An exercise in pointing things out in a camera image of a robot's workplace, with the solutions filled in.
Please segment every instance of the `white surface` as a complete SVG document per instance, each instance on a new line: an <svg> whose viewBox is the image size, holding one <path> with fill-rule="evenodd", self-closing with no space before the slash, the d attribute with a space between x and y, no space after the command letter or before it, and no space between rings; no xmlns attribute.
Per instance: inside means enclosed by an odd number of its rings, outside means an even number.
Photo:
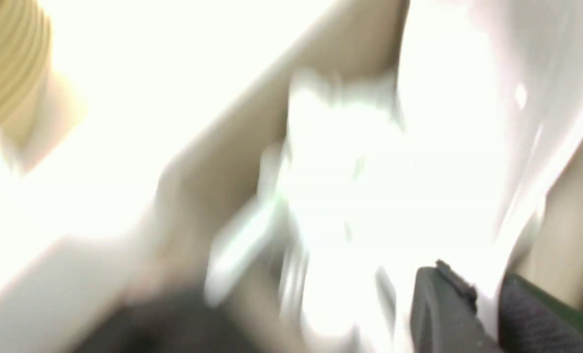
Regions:
<svg viewBox="0 0 583 353"><path fill-rule="evenodd" d="M420 224L478 245L444 259L476 285L496 337L509 254L583 138L583 1L413 1L399 91L453 204L447 222Z"/></svg>
<svg viewBox="0 0 583 353"><path fill-rule="evenodd" d="M0 353L64 349L117 300L162 230L166 164L336 2L42 0L54 72L87 114L27 175L0 241ZM71 99L56 114L79 114Z"/></svg>

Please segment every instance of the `beige wall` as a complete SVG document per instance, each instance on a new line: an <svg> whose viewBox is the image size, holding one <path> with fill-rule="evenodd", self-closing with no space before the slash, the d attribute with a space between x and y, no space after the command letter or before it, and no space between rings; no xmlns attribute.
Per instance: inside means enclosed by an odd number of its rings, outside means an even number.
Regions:
<svg viewBox="0 0 583 353"><path fill-rule="evenodd" d="M551 189L544 225L518 272L583 309L583 142Z"/></svg>

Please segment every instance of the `ribbed wooden surface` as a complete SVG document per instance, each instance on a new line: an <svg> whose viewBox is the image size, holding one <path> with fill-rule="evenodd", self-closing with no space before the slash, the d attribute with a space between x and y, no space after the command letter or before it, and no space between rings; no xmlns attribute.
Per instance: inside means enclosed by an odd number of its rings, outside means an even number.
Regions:
<svg viewBox="0 0 583 353"><path fill-rule="evenodd" d="M36 0L0 0L0 129L27 140L47 67L50 23Z"/></svg>

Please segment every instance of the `black object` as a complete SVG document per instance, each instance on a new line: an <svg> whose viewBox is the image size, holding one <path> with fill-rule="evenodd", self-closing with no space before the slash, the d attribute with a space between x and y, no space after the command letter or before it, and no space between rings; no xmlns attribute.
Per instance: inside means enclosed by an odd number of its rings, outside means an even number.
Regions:
<svg viewBox="0 0 583 353"><path fill-rule="evenodd" d="M417 271L411 306L416 353L502 353L477 319L477 291L446 265Z"/></svg>
<svg viewBox="0 0 583 353"><path fill-rule="evenodd" d="M583 314L522 277L504 279L498 345L477 319L476 299L445 263L419 269L411 308L416 353L583 353Z"/></svg>
<svg viewBox="0 0 583 353"><path fill-rule="evenodd" d="M189 288L119 309L74 353L261 353L225 311Z"/></svg>

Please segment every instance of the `dark fabric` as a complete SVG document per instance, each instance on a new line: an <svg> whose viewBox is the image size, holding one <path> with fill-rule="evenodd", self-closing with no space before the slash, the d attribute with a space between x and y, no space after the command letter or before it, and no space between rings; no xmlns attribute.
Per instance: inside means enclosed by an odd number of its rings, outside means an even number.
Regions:
<svg viewBox="0 0 583 353"><path fill-rule="evenodd" d="M508 275L500 297L499 343L510 353L583 353L583 314Z"/></svg>
<svg viewBox="0 0 583 353"><path fill-rule="evenodd" d="M200 290L119 309L74 353L260 353Z"/></svg>

